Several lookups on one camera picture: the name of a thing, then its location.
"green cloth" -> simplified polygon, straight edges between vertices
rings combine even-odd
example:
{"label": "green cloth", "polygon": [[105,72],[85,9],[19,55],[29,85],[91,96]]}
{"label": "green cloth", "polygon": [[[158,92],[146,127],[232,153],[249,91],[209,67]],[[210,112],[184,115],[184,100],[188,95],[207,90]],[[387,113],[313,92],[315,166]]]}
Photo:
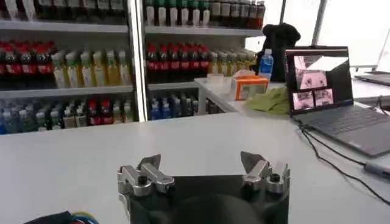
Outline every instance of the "green cloth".
{"label": "green cloth", "polygon": [[246,100],[245,106],[253,110],[266,111],[271,114],[288,114],[287,88],[274,88],[266,93],[256,94]]}

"blue wire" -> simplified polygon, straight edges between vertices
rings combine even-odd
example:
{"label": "blue wire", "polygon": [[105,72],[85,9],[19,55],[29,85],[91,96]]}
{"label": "blue wire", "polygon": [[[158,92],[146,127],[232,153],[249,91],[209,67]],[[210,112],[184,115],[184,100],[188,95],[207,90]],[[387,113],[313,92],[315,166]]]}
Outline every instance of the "blue wire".
{"label": "blue wire", "polygon": [[92,217],[83,216],[83,215],[74,215],[73,221],[76,221],[76,220],[81,220],[85,223],[90,223],[90,224],[99,224],[99,222],[96,221],[96,219],[94,219]]}

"laptop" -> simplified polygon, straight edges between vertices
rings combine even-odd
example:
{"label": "laptop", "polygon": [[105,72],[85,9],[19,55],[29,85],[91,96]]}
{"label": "laptop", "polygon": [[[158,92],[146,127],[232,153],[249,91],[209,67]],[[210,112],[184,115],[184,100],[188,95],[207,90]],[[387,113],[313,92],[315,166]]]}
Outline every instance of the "laptop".
{"label": "laptop", "polygon": [[347,47],[284,52],[294,121],[370,157],[390,151],[390,117],[353,104]]}

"colorful wires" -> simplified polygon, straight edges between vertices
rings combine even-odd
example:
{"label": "colorful wires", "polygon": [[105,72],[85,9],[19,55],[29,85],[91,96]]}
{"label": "colorful wires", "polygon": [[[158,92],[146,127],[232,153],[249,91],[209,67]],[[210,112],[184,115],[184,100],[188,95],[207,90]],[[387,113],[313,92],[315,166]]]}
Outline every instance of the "colorful wires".
{"label": "colorful wires", "polygon": [[99,224],[99,222],[93,217],[93,215],[83,211],[73,212],[72,222],[72,224]]}

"laptop keyboard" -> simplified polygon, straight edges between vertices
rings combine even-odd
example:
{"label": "laptop keyboard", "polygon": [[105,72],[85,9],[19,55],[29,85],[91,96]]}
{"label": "laptop keyboard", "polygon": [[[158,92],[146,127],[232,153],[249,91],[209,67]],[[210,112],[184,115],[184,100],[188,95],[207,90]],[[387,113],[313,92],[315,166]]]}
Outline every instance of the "laptop keyboard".
{"label": "laptop keyboard", "polygon": [[308,117],[304,123],[333,135],[390,121],[385,114],[361,107],[341,107],[321,112],[311,119]]}

